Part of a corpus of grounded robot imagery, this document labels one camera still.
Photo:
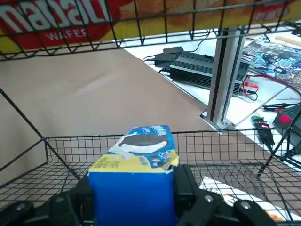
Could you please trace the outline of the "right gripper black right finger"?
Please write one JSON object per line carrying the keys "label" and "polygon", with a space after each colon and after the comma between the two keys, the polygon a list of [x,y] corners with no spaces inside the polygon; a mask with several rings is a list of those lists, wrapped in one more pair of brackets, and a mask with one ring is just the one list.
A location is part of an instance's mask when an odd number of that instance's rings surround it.
{"label": "right gripper black right finger", "polygon": [[202,171],[211,173],[214,165],[174,167],[174,201],[179,226],[280,226],[254,200],[237,198],[232,204],[222,193],[209,190]]}

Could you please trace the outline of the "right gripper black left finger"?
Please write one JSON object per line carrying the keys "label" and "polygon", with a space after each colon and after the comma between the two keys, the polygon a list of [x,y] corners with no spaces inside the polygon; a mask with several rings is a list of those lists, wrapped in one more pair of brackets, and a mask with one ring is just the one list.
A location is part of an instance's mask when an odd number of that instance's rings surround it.
{"label": "right gripper black left finger", "polygon": [[2,226],[93,226],[94,201],[85,175],[74,188],[52,196],[34,207],[31,201],[17,201],[0,211]]}

